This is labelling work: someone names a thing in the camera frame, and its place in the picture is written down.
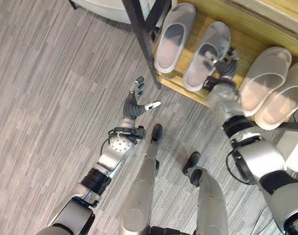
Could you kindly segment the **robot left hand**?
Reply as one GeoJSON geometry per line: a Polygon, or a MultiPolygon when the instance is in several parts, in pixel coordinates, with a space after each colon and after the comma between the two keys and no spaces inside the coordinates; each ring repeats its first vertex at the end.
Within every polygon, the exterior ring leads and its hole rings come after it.
{"type": "Polygon", "coordinates": [[[143,94],[143,88],[145,86],[145,79],[139,76],[133,81],[132,86],[125,98],[123,106],[123,118],[129,118],[131,120],[136,120],[137,117],[143,113],[157,108],[161,105],[161,101],[156,100],[145,105],[139,105],[138,99],[143,94]]]}

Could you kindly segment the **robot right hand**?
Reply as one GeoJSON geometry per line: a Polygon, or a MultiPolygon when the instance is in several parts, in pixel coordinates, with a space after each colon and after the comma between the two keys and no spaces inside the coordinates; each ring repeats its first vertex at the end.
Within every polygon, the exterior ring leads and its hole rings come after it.
{"type": "Polygon", "coordinates": [[[214,64],[215,71],[219,74],[218,78],[210,75],[206,78],[203,89],[210,92],[216,85],[226,83],[236,88],[236,84],[232,81],[236,74],[238,56],[236,49],[230,47],[225,58],[222,61],[218,61],[214,64]]]}

